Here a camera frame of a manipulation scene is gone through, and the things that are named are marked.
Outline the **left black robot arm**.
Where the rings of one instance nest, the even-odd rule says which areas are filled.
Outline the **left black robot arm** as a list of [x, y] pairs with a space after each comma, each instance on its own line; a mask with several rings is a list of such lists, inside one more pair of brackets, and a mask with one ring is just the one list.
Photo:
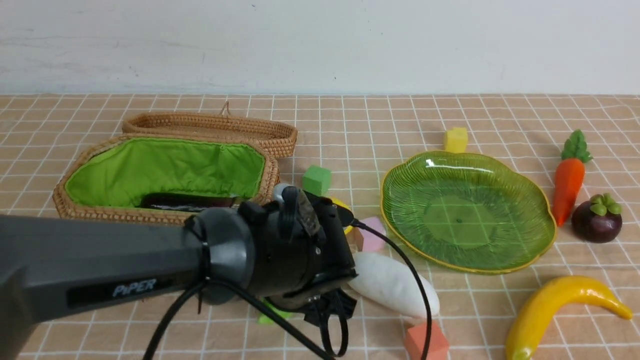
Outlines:
[[1, 358], [18, 358], [41, 323], [176, 291], [146, 360], [193, 296], [242, 299], [318, 357], [342, 357], [357, 303], [342, 287], [357, 272], [338, 207], [295, 186], [276, 193], [181, 227], [2, 215]]

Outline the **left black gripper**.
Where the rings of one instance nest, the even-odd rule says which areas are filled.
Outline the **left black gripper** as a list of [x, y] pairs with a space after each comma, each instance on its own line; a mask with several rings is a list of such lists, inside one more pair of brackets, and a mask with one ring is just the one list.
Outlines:
[[314, 238], [281, 238], [280, 205], [276, 200], [260, 205], [240, 204], [240, 218], [250, 232], [246, 290], [267, 299], [277, 310], [301, 313], [314, 326], [325, 325], [332, 315], [349, 319], [356, 301], [343, 286], [358, 276], [355, 261], [336, 208], [326, 197], [304, 191], [317, 215], [320, 231]]

